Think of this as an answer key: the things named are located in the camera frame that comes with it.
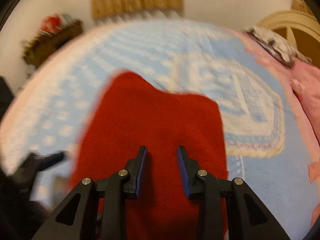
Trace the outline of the red knitted embroidered sweater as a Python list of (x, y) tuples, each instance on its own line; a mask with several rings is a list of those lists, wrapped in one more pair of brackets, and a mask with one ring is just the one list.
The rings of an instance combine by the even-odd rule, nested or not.
[(107, 88), (78, 151), (71, 187), (109, 177), (148, 150), (137, 200), (126, 202), (128, 239), (195, 239), (199, 204), (183, 192), (177, 149), (217, 178), (228, 177), (216, 102), (196, 94), (162, 92), (125, 72)]

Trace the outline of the blue polka dot bed blanket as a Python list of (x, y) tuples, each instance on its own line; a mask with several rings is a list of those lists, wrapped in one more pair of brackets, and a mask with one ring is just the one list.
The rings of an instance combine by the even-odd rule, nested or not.
[(31, 197), (53, 204), (54, 179), (68, 179), (82, 138), (113, 79), (141, 76), (170, 94), (217, 103), (228, 178), (240, 177), (291, 239), (311, 228), (319, 189), (310, 183), (311, 156), (285, 90), (245, 50), (237, 31), (184, 20), (112, 24), (55, 52), (27, 82), (1, 123), (1, 162), (12, 174), (28, 151), (67, 159), (36, 182)]

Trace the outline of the pink quilt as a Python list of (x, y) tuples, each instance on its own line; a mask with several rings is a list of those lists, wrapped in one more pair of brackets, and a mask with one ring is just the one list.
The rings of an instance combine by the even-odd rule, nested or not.
[(296, 57), (286, 62), (281, 56), (274, 56), (250, 34), (236, 33), (236, 36), (284, 88), (311, 156), (309, 181), (319, 186), (319, 69)]

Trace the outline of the dark wooden desk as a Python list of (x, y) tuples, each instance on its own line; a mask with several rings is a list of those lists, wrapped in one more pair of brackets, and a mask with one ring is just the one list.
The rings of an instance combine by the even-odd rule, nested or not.
[(37, 69), (53, 53), (82, 33), (83, 23), (80, 20), (73, 20), (56, 34), (41, 34), (35, 37), (25, 46), (22, 59), (26, 64), (32, 65)]

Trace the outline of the black white patterned pillow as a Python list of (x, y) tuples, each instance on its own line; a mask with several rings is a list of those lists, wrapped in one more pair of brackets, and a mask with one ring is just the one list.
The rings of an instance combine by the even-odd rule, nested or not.
[(270, 29), (251, 26), (243, 32), (261, 45), (277, 61), (289, 68), (292, 68), (297, 60), (312, 64), (312, 59), (303, 55), (285, 38)]

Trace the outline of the red gift bag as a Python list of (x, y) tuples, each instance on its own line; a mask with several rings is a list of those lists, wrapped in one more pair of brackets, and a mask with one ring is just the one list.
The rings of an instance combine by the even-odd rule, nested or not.
[(62, 26), (62, 18), (60, 15), (47, 16), (41, 23), (40, 31), (49, 34), (55, 34)]

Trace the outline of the cream wooden headboard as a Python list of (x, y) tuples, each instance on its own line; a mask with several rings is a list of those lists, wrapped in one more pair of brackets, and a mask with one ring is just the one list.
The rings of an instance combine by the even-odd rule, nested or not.
[(300, 11), (279, 11), (264, 17), (258, 26), (281, 35), (319, 67), (319, 23), (315, 17)]

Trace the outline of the beige patterned curtain right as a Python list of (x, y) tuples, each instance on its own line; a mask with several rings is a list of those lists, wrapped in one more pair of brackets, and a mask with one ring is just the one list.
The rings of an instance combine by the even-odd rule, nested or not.
[(291, 0), (291, 10), (300, 11), (314, 17), (313, 12), (304, 0)]

